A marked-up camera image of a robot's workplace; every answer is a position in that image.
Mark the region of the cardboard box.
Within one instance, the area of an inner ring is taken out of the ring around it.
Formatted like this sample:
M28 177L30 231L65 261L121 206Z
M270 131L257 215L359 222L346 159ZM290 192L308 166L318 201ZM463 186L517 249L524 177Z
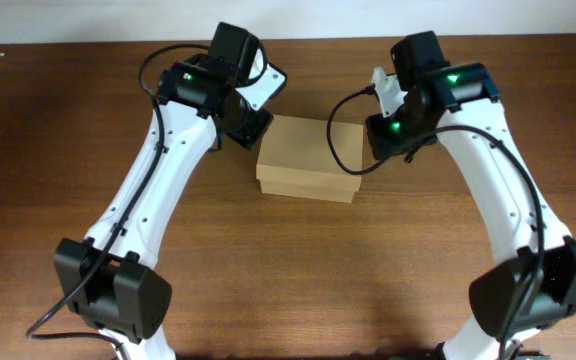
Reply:
M350 203L361 178L329 149L324 120L276 115L263 136L256 178L264 194Z

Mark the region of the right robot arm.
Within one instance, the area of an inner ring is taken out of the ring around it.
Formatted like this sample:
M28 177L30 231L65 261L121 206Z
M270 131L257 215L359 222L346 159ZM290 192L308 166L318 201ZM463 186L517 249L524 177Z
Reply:
M377 161L447 149L486 226L494 267L468 290L471 315L440 359L514 359L522 343L576 314L576 238L553 213L509 131L499 91L480 63L454 66L431 32L390 51L376 69L381 111L366 121Z

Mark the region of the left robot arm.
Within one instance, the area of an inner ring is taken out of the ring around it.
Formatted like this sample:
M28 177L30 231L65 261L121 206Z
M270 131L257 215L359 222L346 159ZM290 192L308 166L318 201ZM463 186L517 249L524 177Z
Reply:
M150 130L119 191L81 241L54 254L63 305L119 359L173 359L163 330L172 287L155 271L177 202L202 157L229 137L246 149L273 116L287 77L248 30L218 24L211 43L162 72Z

